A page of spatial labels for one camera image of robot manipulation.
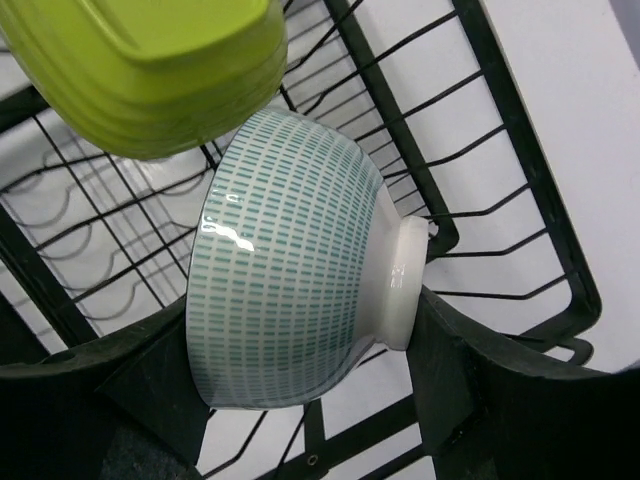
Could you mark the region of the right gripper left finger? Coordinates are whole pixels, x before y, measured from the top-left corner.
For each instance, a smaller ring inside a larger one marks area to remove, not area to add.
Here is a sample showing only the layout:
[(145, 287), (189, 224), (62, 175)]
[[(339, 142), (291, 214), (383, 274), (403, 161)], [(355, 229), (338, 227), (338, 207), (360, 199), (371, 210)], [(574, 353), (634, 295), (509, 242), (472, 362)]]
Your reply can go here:
[(209, 407), (186, 300), (37, 363), (1, 368), (4, 479), (198, 479)]

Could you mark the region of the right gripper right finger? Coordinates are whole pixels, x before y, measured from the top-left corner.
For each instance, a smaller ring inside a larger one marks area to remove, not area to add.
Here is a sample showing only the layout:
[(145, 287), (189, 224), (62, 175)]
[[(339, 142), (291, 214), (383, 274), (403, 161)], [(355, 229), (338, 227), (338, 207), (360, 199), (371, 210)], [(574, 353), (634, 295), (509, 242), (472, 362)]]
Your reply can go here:
[(407, 350), (439, 479), (636, 479), (639, 371), (532, 350), (422, 290)]

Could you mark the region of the teal dashed ceramic bowl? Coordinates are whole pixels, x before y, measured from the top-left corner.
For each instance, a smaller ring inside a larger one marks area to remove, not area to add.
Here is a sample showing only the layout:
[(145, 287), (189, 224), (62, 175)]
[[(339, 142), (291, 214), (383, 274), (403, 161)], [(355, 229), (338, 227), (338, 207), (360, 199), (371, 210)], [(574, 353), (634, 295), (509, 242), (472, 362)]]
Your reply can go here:
[(214, 409), (278, 409), (334, 388), (376, 343), (407, 349), (429, 224), (401, 215), (367, 153), (267, 107), (235, 133), (195, 234), (191, 374)]

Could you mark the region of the green square bowl white inside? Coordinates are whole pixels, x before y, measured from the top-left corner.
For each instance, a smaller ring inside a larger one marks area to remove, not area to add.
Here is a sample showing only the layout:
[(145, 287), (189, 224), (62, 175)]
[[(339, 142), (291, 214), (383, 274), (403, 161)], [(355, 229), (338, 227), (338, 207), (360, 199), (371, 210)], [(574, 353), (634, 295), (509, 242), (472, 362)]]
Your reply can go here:
[(141, 160), (239, 127), (287, 64), (277, 1), (5, 1), (1, 35), (76, 133)]

